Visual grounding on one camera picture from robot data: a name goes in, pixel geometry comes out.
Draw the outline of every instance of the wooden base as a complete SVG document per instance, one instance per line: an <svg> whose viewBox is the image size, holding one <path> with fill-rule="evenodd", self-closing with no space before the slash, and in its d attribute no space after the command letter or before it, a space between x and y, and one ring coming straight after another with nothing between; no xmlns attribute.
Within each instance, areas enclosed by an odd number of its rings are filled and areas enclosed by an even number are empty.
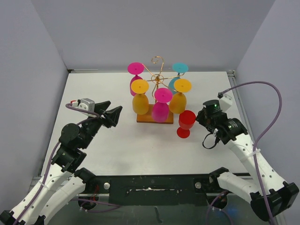
<svg viewBox="0 0 300 225"><path fill-rule="evenodd" d="M157 123L152 119L152 108L153 104L149 104L149 111L144 115L137 115L136 122L137 123ZM171 111L169 111L169 116L167 120L161 124L173 124L174 123L174 115Z"/></svg>

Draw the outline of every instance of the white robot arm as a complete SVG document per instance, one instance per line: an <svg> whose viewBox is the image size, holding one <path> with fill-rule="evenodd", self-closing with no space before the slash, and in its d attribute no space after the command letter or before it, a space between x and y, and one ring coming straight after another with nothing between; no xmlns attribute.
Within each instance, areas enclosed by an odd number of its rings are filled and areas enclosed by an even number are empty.
<svg viewBox="0 0 300 225"><path fill-rule="evenodd" d="M222 96L220 101L207 101L198 113L196 121L216 137L215 145L222 141L239 158L254 183L249 183L235 176L223 167L210 173L210 183L229 190L249 202L255 214L263 221L268 221L269 215L263 200L253 155L256 154L257 157L262 183L273 216L292 205L299 189L294 183L288 184L279 176L262 156L259 149L253 151L254 144L246 128L238 119L228 119L225 113L231 104L232 98L228 95Z"/></svg>
<svg viewBox="0 0 300 225"><path fill-rule="evenodd" d="M47 225L52 217L76 195L85 190L85 184L79 177L72 177L61 189L59 189L45 204L40 216L45 216L44 225Z"/></svg>
<svg viewBox="0 0 300 225"><path fill-rule="evenodd" d="M62 172L61 167L57 164L51 166L48 177L45 184L42 184L42 177L36 186L28 193L28 195L17 205L12 211L14 215L20 215L28 203L33 199L38 189L42 185L43 188L34 203L31 204L29 209L23 214L22 220L26 221L25 224L34 224L39 215L41 209L46 205L47 201L56 192L57 188L71 175L70 172Z"/></svg>

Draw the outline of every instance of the white wall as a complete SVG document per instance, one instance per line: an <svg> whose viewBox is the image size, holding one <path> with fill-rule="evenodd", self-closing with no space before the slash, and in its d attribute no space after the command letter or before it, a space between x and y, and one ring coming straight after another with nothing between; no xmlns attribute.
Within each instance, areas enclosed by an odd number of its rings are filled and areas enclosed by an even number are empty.
<svg viewBox="0 0 300 225"><path fill-rule="evenodd" d="M27 194L67 70L30 0L0 1L0 213Z"/></svg>
<svg viewBox="0 0 300 225"><path fill-rule="evenodd" d="M236 69L274 0L32 0L68 69Z"/></svg>
<svg viewBox="0 0 300 225"><path fill-rule="evenodd" d="M270 164L288 182L300 185L300 1L276 0L237 68L239 83L264 80L275 84L283 97L278 122L259 147ZM254 135L271 122L278 108L269 87L241 88L243 103ZM286 211L287 224L299 224L300 196Z"/></svg>

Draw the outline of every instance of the white tabletop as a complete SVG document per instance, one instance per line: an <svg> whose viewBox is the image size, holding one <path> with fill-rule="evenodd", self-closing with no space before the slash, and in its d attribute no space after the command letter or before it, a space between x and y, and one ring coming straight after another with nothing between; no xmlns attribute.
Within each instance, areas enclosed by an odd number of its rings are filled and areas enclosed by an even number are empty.
<svg viewBox="0 0 300 225"><path fill-rule="evenodd" d="M176 73L162 73L164 77ZM146 80L149 73L140 75ZM129 82L133 76L129 73L86 73L69 74L64 94L60 103L42 174L50 153L60 137L62 128L68 123L77 123L86 118L79 112L65 107L71 100L90 98L96 103L110 100L109 109L123 106L117 127L102 127L89 147L84 150L87 157L80 165L96 175L151 175L151 174L203 174L220 167L226 167L233 173L246 173L246 169L237 157L221 142L212 150L202 147L202 141L208 131L195 123L187 139L177 136L178 115L174 124L137 123L132 110L132 96ZM202 109L202 103L216 99L218 92L230 87L226 72L187 72L193 88L186 93L187 109L195 114ZM147 92L150 103L154 103L150 83ZM227 111L229 118L240 119L234 101ZM208 138L206 144L213 145L214 139Z"/></svg>

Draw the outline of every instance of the red cup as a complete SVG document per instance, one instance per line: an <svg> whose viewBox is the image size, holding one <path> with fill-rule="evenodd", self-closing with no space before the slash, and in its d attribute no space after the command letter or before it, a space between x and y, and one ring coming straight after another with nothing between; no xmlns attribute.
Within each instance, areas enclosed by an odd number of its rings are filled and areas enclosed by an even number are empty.
<svg viewBox="0 0 300 225"><path fill-rule="evenodd" d="M192 111L185 110L179 115L179 126L184 130L189 130L193 127L196 120L196 115Z"/></svg>

